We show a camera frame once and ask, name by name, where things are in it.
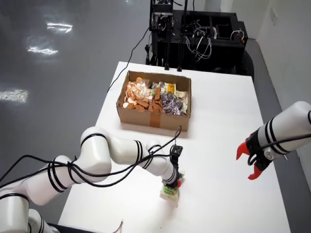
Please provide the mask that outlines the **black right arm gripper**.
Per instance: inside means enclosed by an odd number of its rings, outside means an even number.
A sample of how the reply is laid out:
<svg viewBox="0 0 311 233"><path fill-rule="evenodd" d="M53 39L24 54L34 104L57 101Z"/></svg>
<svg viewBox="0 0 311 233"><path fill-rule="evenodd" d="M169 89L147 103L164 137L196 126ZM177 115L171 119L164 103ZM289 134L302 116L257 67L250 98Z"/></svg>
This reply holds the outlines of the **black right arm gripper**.
<svg viewBox="0 0 311 233"><path fill-rule="evenodd" d="M257 179L262 174L261 170L265 170L275 159L275 152L270 147L261 148L269 142L271 140L265 132L253 132L245 142L238 146L236 160L250 152L247 163L249 166L254 165L254 172L248 176L249 180Z"/></svg>

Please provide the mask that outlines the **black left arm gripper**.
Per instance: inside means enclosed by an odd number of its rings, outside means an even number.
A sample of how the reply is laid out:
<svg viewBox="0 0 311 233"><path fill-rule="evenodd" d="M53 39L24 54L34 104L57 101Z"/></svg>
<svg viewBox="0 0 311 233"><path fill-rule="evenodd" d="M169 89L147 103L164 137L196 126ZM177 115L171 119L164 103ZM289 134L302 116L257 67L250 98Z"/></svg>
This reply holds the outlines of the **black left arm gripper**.
<svg viewBox="0 0 311 233"><path fill-rule="evenodd" d="M177 192L178 188L181 186L181 181L179 179L173 181L172 183L167 183L162 180L162 190L163 192Z"/></svg>

